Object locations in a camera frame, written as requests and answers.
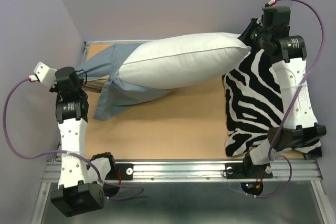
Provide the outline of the blue pillowcase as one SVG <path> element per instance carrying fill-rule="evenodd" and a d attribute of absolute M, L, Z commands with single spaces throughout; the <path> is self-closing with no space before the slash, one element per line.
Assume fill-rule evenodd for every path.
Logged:
<path fill-rule="evenodd" d="M 130 107 L 154 101 L 171 92 L 172 89 L 154 89 L 123 82 L 118 71 L 141 44 L 114 44 L 77 67 L 78 77 L 86 80 L 84 88 L 98 91 L 100 97 L 95 120 L 105 121 Z"/>

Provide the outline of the white pillow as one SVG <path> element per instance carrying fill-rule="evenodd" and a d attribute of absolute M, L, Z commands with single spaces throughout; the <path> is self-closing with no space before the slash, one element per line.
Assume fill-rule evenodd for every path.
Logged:
<path fill-rule="evenodd" d="M 190 34 L 145 42 L 118 70 L 129 84 L 175 89 L 219 77 L 233 70 L 251 47 L 228 33 Z"/>

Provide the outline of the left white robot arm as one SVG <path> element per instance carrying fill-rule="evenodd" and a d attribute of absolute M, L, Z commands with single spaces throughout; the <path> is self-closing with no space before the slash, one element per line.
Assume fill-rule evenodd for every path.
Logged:
<path fill-rule="evenodd" d="M 57 70 L 55 77 L 61 173 L 50 200 L 65 217 L 72 217 L 104 207 L 103 182 L 116 175 L 117 166 L 111 153 L 98 154 L 92 160 L 85 158 L 89 103 L 84 80 L 73 67 Z"/>

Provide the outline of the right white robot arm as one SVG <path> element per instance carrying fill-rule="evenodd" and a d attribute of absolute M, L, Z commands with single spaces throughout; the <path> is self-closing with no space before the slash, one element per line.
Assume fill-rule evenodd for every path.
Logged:
<path fill-rule="evenodd" d="M 267 4 L 263 15 L 253 18 L 239 37 L 248 46 L 258 46 L 269 57 L 278 79 L 284 116 L 279 127 L 268 130 L 267 139 L 248 152 L 240 172 L 254 177 L 265 171 L 281 154 L 319 140 L 327 133 L 314 115 L 307 85 L 307 51 L 301 36 L 291 36 L 291 10 Z"/>

